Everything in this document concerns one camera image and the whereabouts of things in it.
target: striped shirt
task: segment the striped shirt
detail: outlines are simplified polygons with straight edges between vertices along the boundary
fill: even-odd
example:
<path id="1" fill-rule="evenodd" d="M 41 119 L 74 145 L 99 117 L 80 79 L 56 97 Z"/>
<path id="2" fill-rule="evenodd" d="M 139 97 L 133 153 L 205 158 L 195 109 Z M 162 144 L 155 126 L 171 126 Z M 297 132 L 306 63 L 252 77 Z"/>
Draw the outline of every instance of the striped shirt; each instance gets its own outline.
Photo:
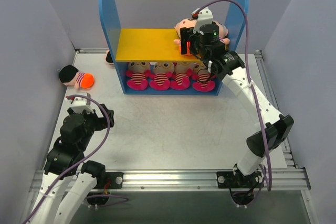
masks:
<path id="1" fill-rule="evenodd" d="M 178 85 L 182 84 L 182 80 L 183 80 L 184 77 L 187 77 L 189 79 L 189 77 L 187 76 L 186 73 L 178 73 L 178 74 L 176 74 L 175 81 L 177 82 Z"/>
<path id="2" fill-rule="evenodd" d="M 157 73 L 154 77 L 154 81 L 159 85 L 162 86 L 165 80 L 169 80 L 165 73 Z"/>
<path id="3" fill-rule="evenodd" d="M 206 87 L 209 83 L 210 80 L 209 79 L 209 74 L 208 73 L 201 73 L 198 78 L 197 78 L 197 82 L 201 85 L 202 88 Z"/>
<path id="4" fill-rule="evenodd" d="M 82 80 L 83 80 L 85 74 L 86 73 L 79 72 L 79 75 L 78 75 L 78 77 L 76 79 L 76 82 L 78 83 L 79 86 L 81 86 L 81 83 L 82 83 Z"/>
<path id="5" fill-rule="evenodd" d="M 141 81 L 147 80 L 144 73 L 133 73 L 131 80 L 135 82 L 136 85 L 140 85 Z"/>

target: yellow shelf board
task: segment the yellow shelf board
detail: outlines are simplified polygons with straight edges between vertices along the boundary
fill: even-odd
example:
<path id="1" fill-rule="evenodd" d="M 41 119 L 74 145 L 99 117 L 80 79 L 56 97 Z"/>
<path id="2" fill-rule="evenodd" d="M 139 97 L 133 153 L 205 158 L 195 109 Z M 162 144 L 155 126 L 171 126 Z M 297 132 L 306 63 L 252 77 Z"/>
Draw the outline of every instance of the yellow shelf board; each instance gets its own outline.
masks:
<path id="1" fill-rule="evenodd" d="M 116 61 L 174 61 L 198 62 L 193 56 L 181 55 L 175 29 L 128 29 L 122 28 Z"/>

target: pink plush foot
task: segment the pink plush foot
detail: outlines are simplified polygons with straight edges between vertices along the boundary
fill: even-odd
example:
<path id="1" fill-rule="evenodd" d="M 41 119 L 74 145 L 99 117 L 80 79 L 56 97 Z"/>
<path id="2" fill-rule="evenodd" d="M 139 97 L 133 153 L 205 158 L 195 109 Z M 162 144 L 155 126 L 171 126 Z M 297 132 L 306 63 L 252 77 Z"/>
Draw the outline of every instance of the pink plush foot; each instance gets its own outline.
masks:
<path id="1" fill-rule="evenodd" d="M 185 90 L 185 89 L 189 88 L 189 86 L 190 86 L 190 80 L 187 77 L 184 77 L 182 79 L 181 85 L 177 84 L 176 81 L 172 81 L 171 84 L 170 84 L 170 87 L 172 89 L 175 89 L 175 90 Z"/>
<path id="2" fill-rule="evenodd" d="M 149 83 L 149 86 L 151 86 L 152 89 L 163 91 L 163 90 L 167 90 L 170 87 L 170 81 L 165 80 L 162 85 L 158 85 L 157 82 L 151 81 Z"/>
<path id="3" fill-rule="evenodd" d="M 195 82 L 193 84 L 193 88 L 199 92 L 210 92 L 215 88 L 215 82 L 214 81 L 209 81 L 207 86 L 202 87 L 200 83 Z"/>
<path id="4" fill-rule="evenodd" d="M 140 84 L 136 84 L 134 81 L 127 81 L 127 86 L 134 90 L 145 90 L 148 87 L 148 81 L 142 80 Z"/>

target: plush toy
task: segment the plush toy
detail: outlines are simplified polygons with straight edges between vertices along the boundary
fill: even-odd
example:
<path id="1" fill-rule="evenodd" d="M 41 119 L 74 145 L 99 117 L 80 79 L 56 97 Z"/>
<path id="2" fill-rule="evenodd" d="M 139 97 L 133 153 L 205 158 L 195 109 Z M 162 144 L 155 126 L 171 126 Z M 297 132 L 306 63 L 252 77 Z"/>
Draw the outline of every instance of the plush toy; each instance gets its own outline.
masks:
<path id="1" fill-rule="evenodd" d="M 175 26 L 175 30 L 177 32 L 177 35 L 178 37 L 180 38 L 181 35 L 180 35 L 180 29 L 183 28 L 183 27 L 186 27 L 186 28 L 190 28 L 190 27 L 194 27 L 196 25 L 196 22 L 197 20 L 196 19 L 184 19 L 180 22 L 178 22 Z M 229 38 L 225 38 L 228 33 L 229 33 L 229 30 L 223 26 L 221 23 L 217 22 L 217 21 L 214 21 L 218 26 L 219 26 L 219 39 L 221 40 L 221 42 L 223 42 L 224 44 L 228 45 L 230 43 L 230 40 Z M 179 45 L 180 46 L 180 50 L 181 50 L 181 40 L 180 39 L 175 39 L 174 40 L 174 43 Z"/>
<path id="2" fill-rule="evenodd" d="M 111 66 L 114 66 L 114 62 L 113 62 L 110 50 L 106 51 L 105 61 L 106 61 L 107 64 L 109 64 Z"/>
<path id="3" fill-rule="evenodd" d="M 175 90 L 185 90 L 190 86 L 190 76 L 193 74 L 193 62 L 178 62 L 172 78 L 174 81 L 170 83 L 170 87 Z"/>
<path id="4" fill-rule="evenodd" d="M 94 84 L 94 77 L 90 73 L 79 72 L 72 65 L 62 68 L 58 75 L 60 81 L 66 86 L 74 86 L 75 89 L 90 89 Z"/>
<path id="5" fill-rule="evenodd" d="M 173 75 L 174 64 L 171 62 L 158 62 L 154 65 L 154 74 L 150 75 L 153 79 L 149 85 L 155 90 L 167 90 L 170 87 L 169 78 Z"/>
<path id="6" fill-rule="evenodd" d="M 127 81 L 127 86 L 134 90 L 145 90 L 148 87 L 147 77 L 151 73 L 149 62 L 128 63 L 126 76 L 131 78 Z"/>
<path id="7" fill-rule="evenodd" d="M 210 73 L 203 63 L 196 63 L 192 79 L 196 82 L 193 83 L 193 88 L 199 92 L 209 92 L 215 88 L 215 82 L 209 79 Z"/>

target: white table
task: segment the white table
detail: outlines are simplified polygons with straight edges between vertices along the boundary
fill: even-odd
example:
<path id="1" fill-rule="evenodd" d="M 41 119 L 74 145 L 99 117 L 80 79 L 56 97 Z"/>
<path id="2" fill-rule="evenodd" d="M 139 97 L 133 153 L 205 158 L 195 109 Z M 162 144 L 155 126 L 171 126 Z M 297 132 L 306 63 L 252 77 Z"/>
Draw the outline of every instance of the white table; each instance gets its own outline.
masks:
<path id="1" fill-rule="evenodd" d="M 251 76 L 264 92 L 254 55 L 249 62 Z M 232 169 L 247 149 L 246 138 L 255 133 L 249 115 L 225 86 L 217 97 L 130 96 L 122 93 L 117 73 L 103 54 L 78 54 L 74 65 L 94 75 L 91 97 L 114 110 L 115 126 L 91 158 L 106 169 Z M 79 92 L 83 90 L 68 87 L 66 95 Z M 50 149 L 68 108 L 64 101 Z M 94 133 L 85 154 L 97 147 L 105 132 Z M 271 161 L 272 168 L 287 168 L 281 147 L 271 153 Z"/>

